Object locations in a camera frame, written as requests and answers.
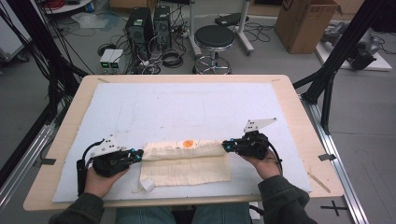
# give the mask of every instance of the beige cloth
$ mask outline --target beige cloth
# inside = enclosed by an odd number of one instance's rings
[[[219,141],[148,143],[140,180],[155,186],[198,185],[231,181],[228,154]]]

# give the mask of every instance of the wooden table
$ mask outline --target wooden table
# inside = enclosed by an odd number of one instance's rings
[[[64,209],[70,203],[53,203],[52,198],[61,177],[63,164],[68,150],[72,146],[83,120],[85,112],[91,103],[96,86],[99,83],[271,83],[277,100],[289,125],[291,136],[300,153],[301,159],[313,191],[310,196],[339,197],[344,194],[343,187],[329,161],[321,161],[318,156],[325,154],[324,148],[306,115],[298,95],[288,77],[283,75],[232,75],[232,76],[197,76],[197,75],[158,75],[158,76],[88,76],[84,77],[78,92],[70,105],[47,158],[56,159],[54,165],[43,165],[33,186],[23,204],[25,210]],[[227,203],[227,202],[257,202],[261,198],[194,198],[166,199],[147,201],[105,202],[105,206],[121,207],[131,205],[157,204],[194,204],[194,203]]]

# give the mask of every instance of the computer tower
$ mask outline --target computer tower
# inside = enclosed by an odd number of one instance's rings
[[[147,60],[154,47],[154,29],[148,7],[135,7],[125,25],[131,47],[137,49],[139,57]]]
[[[155,7],[153,23],[157,49],[172,47],[170,12],[171,9],[168,6]]]

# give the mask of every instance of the stool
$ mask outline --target stool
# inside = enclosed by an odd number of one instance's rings
[[[219,57],[218,52],[229,49],[235,41],[233,31],[219,25],[207,25],[195,32],[195,43],[201,49],[210,50],[210,56],[199,58],[192,72],[195,74],[231,74],[230,64]]]

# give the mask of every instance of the person's left hand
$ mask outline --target person's left hand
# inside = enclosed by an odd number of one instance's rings
[[[91,167],[87,172],[84,193],[91,193],[98,196],[99,198],[103,198],[111,190],[113,184],[116,183],[116,181],[128,171],[129,169],[119,172],[111,177],[105,177],[97,174],[93,167]]]

